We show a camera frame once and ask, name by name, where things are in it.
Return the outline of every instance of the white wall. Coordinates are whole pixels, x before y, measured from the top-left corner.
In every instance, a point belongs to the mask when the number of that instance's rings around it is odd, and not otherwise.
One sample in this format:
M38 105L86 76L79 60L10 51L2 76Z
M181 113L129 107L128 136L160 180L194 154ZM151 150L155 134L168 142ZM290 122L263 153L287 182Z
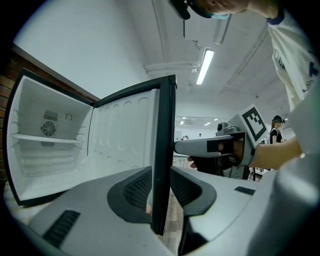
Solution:
M212 138L216 136L217 128L196 128L196 127L187 127L182 125L176 125L174 128L175 131L180 131L181 136L188 136L189 140L199 139L199 134L201 134L201 139Z
M236 94L210 93L209 95L183 94L177 89L175 115L177 117L207 117L229 120L239 111L254 103L266 124L278 115L259 99Z
M282 138L287 139L287 140L296 136L294 130L291 127L282 129L282 130L280 130L280 132L281 132Z
M104 98L149 80L145 55L123 4L122 0L48 0L13 42Z

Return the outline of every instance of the white shirt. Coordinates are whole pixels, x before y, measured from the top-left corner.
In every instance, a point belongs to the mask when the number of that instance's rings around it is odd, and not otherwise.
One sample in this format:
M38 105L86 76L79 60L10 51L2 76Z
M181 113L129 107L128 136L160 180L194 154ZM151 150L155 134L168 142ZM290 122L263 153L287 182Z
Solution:
M284 19L279 24L275 24L276 19L268 20L273 45L272 59L285 85L292 111L311 86L319 81L319 61L309 39L289 12L284 10Z

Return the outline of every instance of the fridge fan vent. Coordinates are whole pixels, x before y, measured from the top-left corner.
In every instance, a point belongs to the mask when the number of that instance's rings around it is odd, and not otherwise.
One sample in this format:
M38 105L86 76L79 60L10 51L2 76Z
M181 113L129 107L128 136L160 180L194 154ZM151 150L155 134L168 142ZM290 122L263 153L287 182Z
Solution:
M53 148L55 146L55 143L54 142L41 141L41 146L42 147L51 147L51 148Z
M45 136L52 136L54 135L55 131L56 131L56 127L54 125L53 122L47 121L43 124L43 126L41 127L42 132Z
M46 110L44 112L43 118L51 120L51 121L57 121L58 120L58 113L52 112L50 110Z

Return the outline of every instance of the person in black shirt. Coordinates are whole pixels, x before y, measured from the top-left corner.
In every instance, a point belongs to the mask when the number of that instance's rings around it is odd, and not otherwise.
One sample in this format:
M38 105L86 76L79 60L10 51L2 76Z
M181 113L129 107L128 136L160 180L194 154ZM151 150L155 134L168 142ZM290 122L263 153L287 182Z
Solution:
M270 131L270 144L281 142L282 135L281 135L281 132L279 131L279 128L281 127L282 123L283 123L283 120L279 115L276 115L272 119L271 131Z

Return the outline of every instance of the black fridge door frame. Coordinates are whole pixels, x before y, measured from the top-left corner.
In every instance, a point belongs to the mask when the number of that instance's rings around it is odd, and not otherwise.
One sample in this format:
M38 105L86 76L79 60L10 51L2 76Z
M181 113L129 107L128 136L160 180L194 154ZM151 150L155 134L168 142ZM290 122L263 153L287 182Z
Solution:
M44 86L47 86L51 89L54 89L55 91L58 91L62 94L65 94L71 98L74 98L75 100L78 100L84 104L87 104L89 106L94 105L94 102L91 102L85 98L80 97L79 95L76 95L70 91L67 91L57 85L55 85L54 83L42 78L41 76L27 70L27 69L23 69L21 71L21 73L19 74L19 77L17 78L17 80L15 81L10 97L8 99L8 103L6 106L6 110L5 110L5 115L4 115L4 120L3 120L3 136L2 136L2 144L3 144L3 162L4 162L4 168L5 168L5 172L6 172L6 177L8 179L8 182L10 184L14 199L16 200L17 204L19 206L24 206L24 205L34 205L34 204L44 204L47 203L55 198L57 198L58 196L60 196L64 191L62 192L58 192L58 193L53 193L53 194L49 194L49 195L45 195L45 196L41 196L41 197L36 197L36 198L32 198L32 199L28 199L28 200L20 200L18 193L16 191L15 185L13 183L12 177L11 177L11 172L10 172L10 168L9 168L9 161L8 161L8 152L7 152L7 135L8 135L8 121L9 121L9 115L11 112L11 107L12 107L12 103L14 100L14 97L16 95L17 89L19 87L19 84L21 82L21 79L26 76L28 78L31 78L41 84L43 84Z
M174 154L176 116L176 76L169 75L145 81L117 91L94 104L99 108L113 101L143 92L159 89L159 108L153 170L153 205L151 228L163 235L170 193L170 167Z

